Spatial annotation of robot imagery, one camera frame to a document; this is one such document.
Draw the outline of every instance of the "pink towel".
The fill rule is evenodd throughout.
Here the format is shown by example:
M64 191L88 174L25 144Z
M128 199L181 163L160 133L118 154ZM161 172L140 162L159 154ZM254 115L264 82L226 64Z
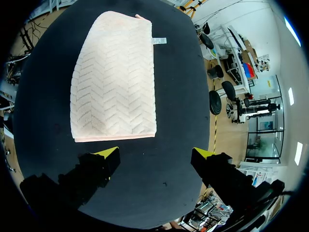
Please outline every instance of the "pink towel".
M152 24L104 12L92 25L74 68L70 124L76 142L154 137Z

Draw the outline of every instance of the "desk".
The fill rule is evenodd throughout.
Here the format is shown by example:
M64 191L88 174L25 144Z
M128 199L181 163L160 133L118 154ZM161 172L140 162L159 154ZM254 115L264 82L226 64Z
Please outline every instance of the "desk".
M218 43L219 45L222 45L222 46L224 45L224 46L229 47L231 49L232 54L234 55L234 59L235 59L236 64L238 66L238 70L239 70L239 74L240 74L240 78L241 78L241 83L242 83L240 85L234 86L236 95L250 92L249 83L248 83L248 79L247 79L246 74L245 74L245 70L242 66L242 63L241 63L239 57L238 57L238 53L239 53L239 51L237 50L238 45L237 45L235 39L232 37L232 33L229 31L229 29L226 26L221 25L218 30L214 31L214 33L212 35L210 35L210 39L212 39L212 38L214 38L213 39L214 43ZM219 42L219 40L222 39L222 38L224 39L223 40L224 44L220 44L220 42ZM219 90L217 90L217 92L221 97L225 96L225 92L224 92L223 89L219 89Z
M153 24L155 138L75 143L70 130L70 85L84 40L105 11L139 14ZM106 188L80 211L116 225L153 228L189 213L202 181L190 164L192 147L208 148L209 91L191 19L161 1L78 0L47 29L20 80L14 136L24 177L57 182L78 155L119 146L121 164Z

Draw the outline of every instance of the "towel tag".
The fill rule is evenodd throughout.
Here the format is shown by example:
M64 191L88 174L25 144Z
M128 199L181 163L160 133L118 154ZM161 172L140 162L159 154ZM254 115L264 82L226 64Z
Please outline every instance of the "towel tag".
M166 38L153 38L153 44L167 44Z

